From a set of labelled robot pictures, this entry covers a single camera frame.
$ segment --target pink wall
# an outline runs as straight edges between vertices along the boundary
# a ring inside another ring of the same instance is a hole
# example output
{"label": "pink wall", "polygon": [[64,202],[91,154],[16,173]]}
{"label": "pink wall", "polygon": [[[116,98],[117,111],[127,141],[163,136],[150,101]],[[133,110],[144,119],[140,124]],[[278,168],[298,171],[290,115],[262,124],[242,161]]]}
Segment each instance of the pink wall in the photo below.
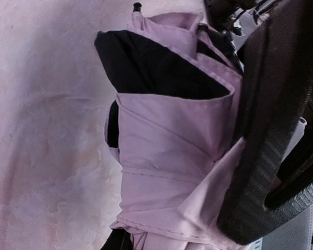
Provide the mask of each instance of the pink wall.
{"label": "pink wall", "polygon": [[[100,249],[121,167],[104,143],[115,91],[93,47],[133,0],[0,1],[0,250]],[[141,1],[146,16],[202,0]]]}

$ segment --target umbrella fabric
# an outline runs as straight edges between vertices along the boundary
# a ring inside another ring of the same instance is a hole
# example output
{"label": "umbrella fabric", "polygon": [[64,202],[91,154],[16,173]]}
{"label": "umbrella fabric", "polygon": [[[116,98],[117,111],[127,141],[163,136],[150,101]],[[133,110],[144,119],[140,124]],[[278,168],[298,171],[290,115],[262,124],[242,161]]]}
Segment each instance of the umbrella fabric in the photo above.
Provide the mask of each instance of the umbrella fabric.
{"label": "umbrella fabric", "polygon": [[231,145],[242,76],[202,15],[134,12],[95,45],[117,89],[105,135],[123,166],[112,224],[134,249],[246,249],[216,227],[245,140]]}

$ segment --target pink fabric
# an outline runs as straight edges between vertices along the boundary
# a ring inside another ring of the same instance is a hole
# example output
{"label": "pink fabric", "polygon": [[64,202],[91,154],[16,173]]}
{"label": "pink fabric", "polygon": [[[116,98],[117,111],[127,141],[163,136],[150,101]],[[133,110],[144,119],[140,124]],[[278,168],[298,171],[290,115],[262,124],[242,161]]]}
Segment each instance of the pink fabric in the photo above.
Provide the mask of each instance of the pink fabric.
{"label": "pink fabric", "polygon": [[230,94],[190,100],[118,94],[122,212],[113,228],[132,234],[135,250],[245,249],[216,227],[220,207],[245,141],[231,149],[241,76],[196,53],[200,15],[133,13],[128,30],[143,35],[199,68]]}

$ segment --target black umbrella tip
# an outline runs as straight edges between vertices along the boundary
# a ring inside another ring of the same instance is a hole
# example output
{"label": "black umbrella tip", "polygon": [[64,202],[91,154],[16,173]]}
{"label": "black umbrella tip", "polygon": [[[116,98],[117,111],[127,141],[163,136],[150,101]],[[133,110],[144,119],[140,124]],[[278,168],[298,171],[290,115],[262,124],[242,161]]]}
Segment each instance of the black umbrella tip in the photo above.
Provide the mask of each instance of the black umbrella tip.
{"label": "black umbrella tip", "polygon": [[140,12],[141,7],[142,7],[141,3],[134,3],[134,12],[136,12],[136,11]]}

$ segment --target umbrella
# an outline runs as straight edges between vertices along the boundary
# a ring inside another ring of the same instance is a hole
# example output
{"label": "umbrella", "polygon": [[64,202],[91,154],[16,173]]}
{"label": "umbrella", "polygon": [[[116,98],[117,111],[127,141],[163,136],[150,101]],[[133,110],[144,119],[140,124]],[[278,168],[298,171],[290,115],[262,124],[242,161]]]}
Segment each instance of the umbrella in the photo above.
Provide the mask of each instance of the umbrella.
{"label": "umbrella", "polygon": [[137,250],[247,249],[216,227],[245,145],[234,140],[242,81],[234,48],[202,14],[135,10],[126,30],[95,41],[118,92],[105,126],[123,167],[111,228]]}

